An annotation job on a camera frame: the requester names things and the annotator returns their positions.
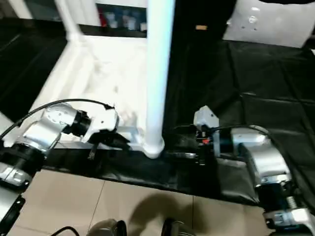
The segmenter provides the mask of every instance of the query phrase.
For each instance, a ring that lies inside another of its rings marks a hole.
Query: white pole
[[[164,149],[162,126],[174,8],[175,0],[149,0],[147,8],[147,120],[143,149],[149,158],[157,158]]]

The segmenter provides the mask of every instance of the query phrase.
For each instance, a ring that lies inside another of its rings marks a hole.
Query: robotic arm
[[[21,193],[41,170],[49,150],[55,147],[62,133],[72,133],[86,143],[93,134],[102,131],[114,134],[118,121],[114,109],[103,110],[97,117],[89,118],[86,112],[61,103],[48,107],[41,119],[33,122],[12,147],[4,148],[0,153],[0,235],[6,235],[16,221],[25,203]],[[128,142],[123,137],[119,141],[123,147]],[[106,144],[113,144],[113,139]]]

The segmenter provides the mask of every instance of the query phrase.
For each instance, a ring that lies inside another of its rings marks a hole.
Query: black mat
[[[0,37],[0,70],[5,78],[1,78],[0,110],[12,120],[30,108],[65,46],[64,32],[58,27],[58,33],[24,33],[24,26],[9,28],[7,24],[9,33]],[[107,33],[93,30],[91,34]],[[165,133],[176,125],[191,123],[194,112],[204,105],[219,116],[221,125],[254,123],[266,127],[291,154],[292,160],[287,161],[304,196],[315,206],[315,58],[311,51],[209,39],[207,32],[195,32],[183,39],[175,30]],[[37,89],[29,89],[30,83]],[[95,160],[89,161],[88,153],[53,150],[45,168],[250,205],[258,203],[242,161],[219,159],[216,166],[201,167],[192,160],[164,154],[150,160],[140,152],[100,150]]]

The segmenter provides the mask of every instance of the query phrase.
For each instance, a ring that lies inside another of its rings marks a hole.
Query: beige floor tile
[[[92,225],[114,218],[126,222],[129,236],[160,236],[167,217],[191,225],[192,196],[107,181]]]
[[[267,236],[272,231],[265,224],[263,209],[256,206],[244,206],[246,236]]]
[[[84,236],[103,184],[99,179],[41,171],[24,194],[26,204],[16,225],[49,233],[72,226]]]
[[[194,197],[193,229],[198,236],[245,236],[244,207]]]
[[[13,226],[7,236],[48,236],[49,234]]]

